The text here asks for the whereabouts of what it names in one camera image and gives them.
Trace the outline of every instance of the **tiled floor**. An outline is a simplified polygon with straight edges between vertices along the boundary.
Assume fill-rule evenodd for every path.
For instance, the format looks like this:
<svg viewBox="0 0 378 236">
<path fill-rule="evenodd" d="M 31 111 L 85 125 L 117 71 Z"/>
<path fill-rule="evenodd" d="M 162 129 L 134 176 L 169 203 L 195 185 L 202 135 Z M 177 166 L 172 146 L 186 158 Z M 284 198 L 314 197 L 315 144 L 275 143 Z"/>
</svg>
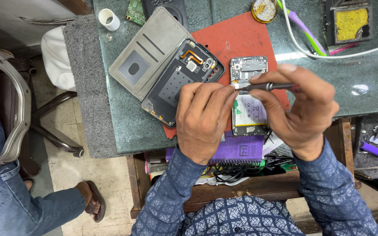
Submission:
<svg viewBox="0 0 378 236">
<path fill-rule="evenodd" d="M 41 58 L 35 63 L 39 72 L 33 77 L 33 83 L 37 106 L 41 107 L 64 91 L 51 84 Z M 41 124 L 62 140 L 70 144 L 78 143 L 85 151 L 88 150 L 77 98 L 66 101 L 42 117 Z M 93 159 L 87 152 L 82 158 L 75 158 L 47 140 L 45 146 L 55 191 L 74 187 L 82 180 L 92 180 L 99 187 L 107 203 L 106 216 L 100 223 L 94 223 L 88 214 L 82 213 L 61 227 L 63 235 L 128 235 L 135 220 L 129 217 L 133 203 L 126 158 Z M 371 210 L 378 210 L 377 191 L 363 184 L 360 193 Z M 312 218 L 304 198 L 288 200 L 287 207 L 296 221 Z"/>
</svg>

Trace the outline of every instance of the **battery label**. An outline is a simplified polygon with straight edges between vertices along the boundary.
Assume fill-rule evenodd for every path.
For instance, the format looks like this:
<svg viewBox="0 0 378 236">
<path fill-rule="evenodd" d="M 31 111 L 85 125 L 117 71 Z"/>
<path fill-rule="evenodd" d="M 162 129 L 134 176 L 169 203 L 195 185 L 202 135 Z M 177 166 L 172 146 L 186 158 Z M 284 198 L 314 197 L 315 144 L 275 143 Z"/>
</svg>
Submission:
<svg viewBox="0 0 378 236">
<path fill-rule="evenodd" d="M 234 101 L 234 126 L 265 125 L 266 110 L 260 100 L 249 94 L 239 95 Z"/>
</svg>

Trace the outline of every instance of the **white cable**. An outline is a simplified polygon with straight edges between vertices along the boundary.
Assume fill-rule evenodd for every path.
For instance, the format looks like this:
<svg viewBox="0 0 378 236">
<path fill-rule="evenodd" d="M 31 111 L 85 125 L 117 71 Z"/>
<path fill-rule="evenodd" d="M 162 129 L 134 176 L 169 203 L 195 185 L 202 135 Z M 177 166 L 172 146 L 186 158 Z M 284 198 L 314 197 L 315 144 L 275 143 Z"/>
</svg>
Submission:
<svg viewBox="0 0 378 236">
<path fill-rule="evenodd" d="M 289 18 L 288 18 L 288 14 L 287 14 L 287 8 L 285 6 L 285 0 L 281 0 L 281 2 L 282 2 L 282 10 L 284 11 L 285 21 L 287 22 L 287 27 L 288 27 L 288 31 L 290 33 L 291 39 L 292 39 L 293 43 L 296 45 L 296 47 L 302 53 L 306 54 L 307 56 L 315 57 L 315 58 L 324 58 L 324 59 L 341 59 L 341 58 L 348 58 L 348 57 L 357 57 L 357 56 L 361 56 L 361 55 L 364 55 L 364 54 L 368 54 L 368 53 L 371 53 L 371 52 L 378 51 L 378 48 L 375 48 L 375 49 L 372 49 L 372 50 L 369 50 L 369 51 L 355 53 L 355 54 L 351 54 L 351 55 L 345 55 L 345 56 L 318 56 L 318 55 L 314 55 L 314 54 L 311 54 L 311 53 L 305 51 L 304 49 L 302 49 L 302 47 L 300 47 L 300 45 L 298 45 L 297 41 L 294 38 L 293 32 L 291 30 L 291 25 L 290 25 L 290 21 L 289 21 Z"/>
</svg>

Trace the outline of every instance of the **shirt sleeve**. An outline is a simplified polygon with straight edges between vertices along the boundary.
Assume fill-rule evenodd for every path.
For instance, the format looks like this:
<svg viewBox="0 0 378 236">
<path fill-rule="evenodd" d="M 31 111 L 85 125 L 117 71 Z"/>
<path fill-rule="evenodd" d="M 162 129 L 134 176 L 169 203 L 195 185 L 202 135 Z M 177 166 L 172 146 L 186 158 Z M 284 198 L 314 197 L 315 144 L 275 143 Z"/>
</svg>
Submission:
<svg viewBox="0 0 378 236">
<path fill-rule="evenodd" d="M 336 160 L 326 138 L 318 159 L 294 158 L 300 170 L 300 192 L 324 236 L 378 236 L 378 224 L 354 188 L 351 172 Z"/>
<path fill-rule="evenodd" d="M 206 167 L 194 163 L 176 147 L 166 171 L 145 196 L 131 235 L 176 235 L 185 218 L 183 203 L 192 195 L 191 188 Z"/>
</svg>

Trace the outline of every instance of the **purple lighter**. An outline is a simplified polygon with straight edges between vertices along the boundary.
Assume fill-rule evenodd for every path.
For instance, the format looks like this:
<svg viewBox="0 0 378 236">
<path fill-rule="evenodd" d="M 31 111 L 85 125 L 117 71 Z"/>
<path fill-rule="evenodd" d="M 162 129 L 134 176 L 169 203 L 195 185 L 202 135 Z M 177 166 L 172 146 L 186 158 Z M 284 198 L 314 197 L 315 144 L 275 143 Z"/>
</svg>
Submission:
<svg viewBox="0 0 378 236">
<path fill-rule="evenodd" d="M 361 142 L 361 149 L 366 150 L 369 153 L 372 153 L 376 156 L 378 156 L 378 148 L 366 143 L 366 142 Z"/>
</svg>

